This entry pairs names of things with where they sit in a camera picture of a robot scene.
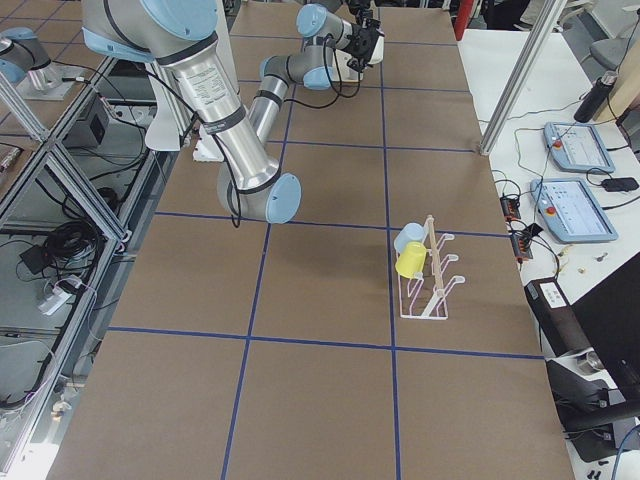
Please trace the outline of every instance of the label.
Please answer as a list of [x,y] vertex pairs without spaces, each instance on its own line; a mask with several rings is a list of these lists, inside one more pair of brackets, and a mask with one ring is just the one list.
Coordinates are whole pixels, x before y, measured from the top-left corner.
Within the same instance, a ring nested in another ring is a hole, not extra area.
[[560,290],[555,283],[541,283],[540,290],[542,290],[542,294],[544,298],[547,299],[547,303],[551,308],[560,308],[566,307],[567,302],[564,301],[562,295],[560,294]]
[[204,72],[187,77],[187,81],[191,85],[193,93],[205,106],[227,96],[224,80],[215,65]]

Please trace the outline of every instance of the white table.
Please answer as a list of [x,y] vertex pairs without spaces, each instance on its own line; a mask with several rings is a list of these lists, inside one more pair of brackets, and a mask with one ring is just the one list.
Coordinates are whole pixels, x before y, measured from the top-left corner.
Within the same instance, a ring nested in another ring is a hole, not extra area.
[[[491,118],[527,35],[524,32],[467,30],[463,40],[459,42],[469,88],[483,129],[487,125],[484,121]],[[531,111],[563,108],[576,102],[590,88],[589,80],[562,35],[552,34],[510,117]],[[521,119],[509,120],[496,147],[491,152],[492,168],[504,172],[507,178],[516,182],[523,192],[529,191],[531,180],[539,177],[517,165],[514,131],[518,128],[542,128],[546,122],[550,121],[573,123],[573,113],[578,106],[579,103],[576,103],[560,112],[530,114]],[[625,145],[624,137],[613,123],[599,125],[597,129],[607,148]],[[542,173],[547,158],[542,131],[520,131],[518,140],[522,152],[522,163],[531,170]],[[616,177],[634,177],[640,180],[640,164],[629,148],[611,152],[611,157],[616,166],[614,173]],[[545,178],[576,176],[584,178],[581,174],[558,170],[553,160],[549,160],[544,173]],[[502,174],[497,172],[494,173],[494,177],[496,180],[503,178]],[[604,177],[592,176],[592,180],[595,181],[601,178]],[[497,184],[499,193],[502,192],[503,185],[504,183]],[[601,206],[617,205],[640,195],[640,190],[626,194],[607,193],[601,188],[593,187],[592,191]],[[508,185],[506,192],[514,193],[515,187]],[[640,201],[638,202],[607,212],[619,234],[618,240],[614,242],[576,244],[567,247],[556,242],[547,232],[541,234],[556,253],[564,249],[558,283],[571,303],[640,251],[640,241],[636,236],[640,224]],[[522,196],[520,211],[523,221],[530,224],[533,221],[533,198],[530,194]],[[536,222],[545,227],[539,214],[536,216]],[[535,278],[552,276],[555,270],[555,261],[550,252],[535,244],[532,252],[534,259],[525,262],[521,271],[523,285]],[[607,255],[604,259],[598,261],[597,258],[605,253]],[[566,359],[565,363],[567,362],[566,366],[570,366],[571,362],[575,363],[573,359]],[[606,372],[599,374],[600,378],[602,376],[606,377],[609,385],[613,386]],[[567,449],[576,479],[586,478],[591,470],[602,470],[600,480],[611,478],[613,462],[605,466],[599,466],[597,462],[587,464],[580,460],[570,442],[567,442]],[[625,453],[618,469],[617,480],[638,480],[639,472],[640,452]]]

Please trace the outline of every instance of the light blue joint cap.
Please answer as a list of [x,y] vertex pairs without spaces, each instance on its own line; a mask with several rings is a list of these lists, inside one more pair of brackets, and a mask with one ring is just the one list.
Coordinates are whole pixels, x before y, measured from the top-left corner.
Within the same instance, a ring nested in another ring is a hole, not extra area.
[[[333,67],[328,67],[329,75],[333,73]],[[313,70],[309,70],[302,77],[304,86],[309,90],[326,90],[331,86],[331,80],[327,77],[327,72],[324,67],[316,67]]]
[[271,60],[272,58],[273,57],[267,57],[260,62],[260,80],[264,79],[264,74],[265,74],[265,71],[267,70],[267,63],[269,63],[269,60]]
[[305,5],[298,12],[296,27],[303,37],[313,37],[324,27],[327,20],[327,9],[317,3]]
[[129,60],[131,62],[150,63],[154,60],[153,55],[148,52],[136,50],[128,45],[114,42],[84,27],[82,27],[82,33],[84,34],[84,43],[87,44],[87,47],[100,55]]
[[291,173],[282,175],[271,188],[265,218],[269,223],[287,223],[300,206],[302,187]]
[[15,27],[9,28],[4,32],[0,32],[0,37],[7,37],[11,40],[33,40],[38,36],[33,33],[33,30],[27,27]]
[[149,16],[167,32],[184,40],[200,41],[216,30],[215,0],[139,0]]
[[27,72],[22,70],[15,63],[0,60],[0,72],[7,77],[9,83],[18,83],[27,76]]

